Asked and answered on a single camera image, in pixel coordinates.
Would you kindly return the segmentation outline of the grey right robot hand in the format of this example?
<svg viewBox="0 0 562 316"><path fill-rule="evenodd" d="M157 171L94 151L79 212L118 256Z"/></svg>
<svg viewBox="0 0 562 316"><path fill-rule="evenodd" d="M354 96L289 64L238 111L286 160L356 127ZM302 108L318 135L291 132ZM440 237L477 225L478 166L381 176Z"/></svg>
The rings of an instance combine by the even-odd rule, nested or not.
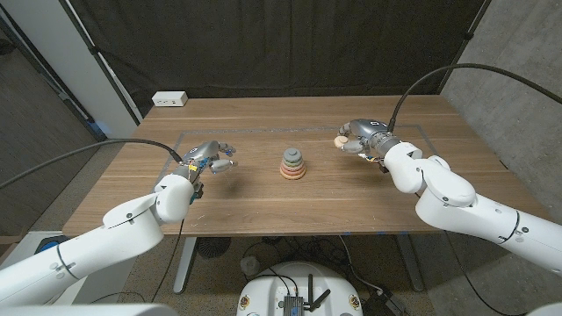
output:
<svg viewBox="0 0 562 316"><path fill-rule="evenodd" d="M387 131L387 124L374 120L359 118L345 123L334 138L337 148L348 154L374 154L384 157L391 147L400 143L400 140Z"/></svg>

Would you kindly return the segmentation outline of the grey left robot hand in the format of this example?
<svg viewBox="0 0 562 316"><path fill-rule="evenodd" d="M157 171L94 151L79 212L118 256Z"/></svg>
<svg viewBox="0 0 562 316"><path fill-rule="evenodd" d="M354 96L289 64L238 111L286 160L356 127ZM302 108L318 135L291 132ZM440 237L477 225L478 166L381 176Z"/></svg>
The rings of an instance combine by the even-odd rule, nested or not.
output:
<svg viewBox="0 0 562 316"><path fill-rule="evenodd" d="M201 174L209 169L213 174L220 173L238 165L238 162L229 159L220 159L220 153L231 157L236 149L227 143L216 140L207 141L188 152L183 162L173 171L174 175L183 176L194 188L190 203L202 198L204 185L199 180Z"/></svg>

